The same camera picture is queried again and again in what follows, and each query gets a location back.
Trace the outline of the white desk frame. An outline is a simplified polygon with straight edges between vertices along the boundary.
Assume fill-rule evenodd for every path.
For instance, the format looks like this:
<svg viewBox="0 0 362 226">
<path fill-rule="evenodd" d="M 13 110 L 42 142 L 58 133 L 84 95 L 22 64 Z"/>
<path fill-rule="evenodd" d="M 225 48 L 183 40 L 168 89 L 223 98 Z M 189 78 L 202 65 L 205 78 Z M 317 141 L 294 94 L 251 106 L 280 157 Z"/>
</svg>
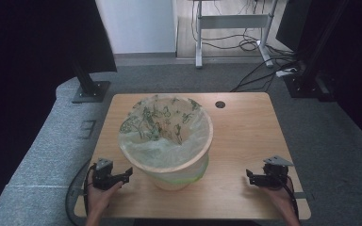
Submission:
<svg viewBox="0 0 362 226">
<path fill-rule="evenodd" d="M 197 41 L 195 46 L 195 67 L 203 67 L 202 52 L 202 31 L 204 29 L 226 29 L 226 28 L 262 28 L 263 33 L 256 42 L 260 55 L 268 68 L 273 67 L 272 59 L 266 47 L 270 34 L 272 20 L 276 10 L 278 0 L 271 0 L 271 11 L 268 14 L 248 14 L 248 15 L 209 15 L 202 14 L 202 5 L 205 0 L 192 0 L 197 2 L 198 12 L 195 17 L 197 28 Z"/>
</svg>

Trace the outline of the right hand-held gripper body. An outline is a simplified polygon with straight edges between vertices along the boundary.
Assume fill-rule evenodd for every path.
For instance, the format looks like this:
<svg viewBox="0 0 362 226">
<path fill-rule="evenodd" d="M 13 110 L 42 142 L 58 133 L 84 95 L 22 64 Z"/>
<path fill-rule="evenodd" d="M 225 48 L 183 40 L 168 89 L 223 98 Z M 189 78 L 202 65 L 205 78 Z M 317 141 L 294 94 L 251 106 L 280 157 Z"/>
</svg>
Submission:
<svg viewBox="0 0 362 226">
<path fill-rule="evenodd" d="M 278 189 L 287 183 L 288 168 L 293 167 L 290 161 L 279 155 L 274 155 L 264 159 L 264 163 L 266 187 Z"/>
</svg>

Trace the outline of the black metal stand with base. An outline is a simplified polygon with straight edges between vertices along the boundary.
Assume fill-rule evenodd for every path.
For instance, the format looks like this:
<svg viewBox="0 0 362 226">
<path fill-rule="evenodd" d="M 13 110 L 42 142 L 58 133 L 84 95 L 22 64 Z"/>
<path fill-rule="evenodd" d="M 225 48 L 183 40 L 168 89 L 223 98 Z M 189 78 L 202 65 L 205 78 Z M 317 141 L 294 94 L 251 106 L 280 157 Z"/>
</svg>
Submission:
<svg viewBox="0 0 362 226">
<path fill-rule="evenodd" d="M 323 53 L 337 23 L 350 0 L 294 0 L 305 3 L 299 47 L 295 56 L 302 68 L 284 78 L 292 98 L 322 98 L 326 96 L 316 77 Z"/>
<path fill-rule="evenodd" d="M 72 61 L 72 69 L 76 75 L 79 88 L 73 97 L 74 104 L 102 103 L 109 88 L 109 81 L 93 81 L 77 60 Z"/>
</svg>

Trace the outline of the person's left hand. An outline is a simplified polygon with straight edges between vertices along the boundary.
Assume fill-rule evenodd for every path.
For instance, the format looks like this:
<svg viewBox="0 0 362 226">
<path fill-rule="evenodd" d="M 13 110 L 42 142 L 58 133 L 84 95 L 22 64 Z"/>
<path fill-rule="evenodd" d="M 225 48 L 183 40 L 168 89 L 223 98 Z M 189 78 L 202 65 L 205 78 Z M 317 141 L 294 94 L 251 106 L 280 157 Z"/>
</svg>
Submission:
<svg viewBox="0 0 362 226">
<path fill-rule="evenodd" d="M 88 219 L 99 219 L 108 208 L 110 199 L 122 186 L 123 182 L 115 184 L 108 190 L 88 186 Z"/>
</svg>

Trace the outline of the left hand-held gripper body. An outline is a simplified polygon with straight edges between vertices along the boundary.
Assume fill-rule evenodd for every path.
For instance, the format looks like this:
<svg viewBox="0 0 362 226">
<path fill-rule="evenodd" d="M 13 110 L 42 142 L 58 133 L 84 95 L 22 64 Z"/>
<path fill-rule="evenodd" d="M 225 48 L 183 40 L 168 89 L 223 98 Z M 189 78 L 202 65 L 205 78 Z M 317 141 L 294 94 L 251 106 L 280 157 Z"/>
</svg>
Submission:
<svg viewBox="0 0 362 226">
<path fill-rule="evenodd" d="M 105 158 L 99 158 L 94 164 L 92 174 L 92 184 L 95 188 L 101 190 L 108 190 L 113 187 L 116 182 L 113 179 L 111 171 L 113 169 L 113 162 Z"/>
</svg>

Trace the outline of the black curtain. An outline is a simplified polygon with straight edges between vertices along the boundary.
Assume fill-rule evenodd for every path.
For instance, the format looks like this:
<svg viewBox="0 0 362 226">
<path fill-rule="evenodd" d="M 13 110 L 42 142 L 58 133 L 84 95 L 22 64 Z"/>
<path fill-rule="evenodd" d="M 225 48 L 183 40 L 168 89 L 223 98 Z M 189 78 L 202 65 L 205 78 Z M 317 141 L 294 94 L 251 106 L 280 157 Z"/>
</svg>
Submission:
<svg viewBox="0 0 362 226">
<path fill-rule="evenodd" d="M 314 0 L 311 21 L 321 37 L 307 65 L 331 82 L 331 95 L 362 130 L 362 0 Z"/>
<path fill-rule="evenodd" d="M 0 194 L 77 68 L 116 69 L 97 0 L 0 0 Z"/>
</svg>

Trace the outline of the person's right hand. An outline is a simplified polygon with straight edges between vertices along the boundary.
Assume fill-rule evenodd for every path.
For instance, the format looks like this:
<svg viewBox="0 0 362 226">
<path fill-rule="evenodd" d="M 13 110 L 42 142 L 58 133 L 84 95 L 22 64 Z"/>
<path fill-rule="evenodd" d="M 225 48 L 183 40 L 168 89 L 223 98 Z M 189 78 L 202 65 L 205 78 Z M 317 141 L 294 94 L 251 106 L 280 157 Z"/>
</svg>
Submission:
<svg viewBox="0 0 362 226">
<path fill-rule="evenodd" d="M 274 190 L 267 187 L 261 187 L 261 190 L 270 197 L 272 204 L 283 218 L 292 218 L 296 216 L 291 197 L 284 188 Z"/>
</svg>

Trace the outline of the white power strip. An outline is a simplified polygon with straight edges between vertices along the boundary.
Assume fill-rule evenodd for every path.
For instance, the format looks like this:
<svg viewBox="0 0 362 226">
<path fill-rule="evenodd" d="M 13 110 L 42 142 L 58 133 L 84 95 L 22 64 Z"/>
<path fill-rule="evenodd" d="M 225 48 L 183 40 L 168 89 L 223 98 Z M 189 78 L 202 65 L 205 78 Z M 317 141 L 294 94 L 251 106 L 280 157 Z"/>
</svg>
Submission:
<svg viewBox="0 0 362 226">
<path fill-rule="evenodd" d="M 296 68 L 289 68 L 289 69 L 284 69 L 284 70 L 280 70 L 280 71 L 277 71 L 275 73 L 275 75 L 277 77 L 282 77 L 282 76 L 286 76 L 286 75 L 290 75 L 290 74 L 294 74 L 298 72 L 298 70 Z"/>
</svg>

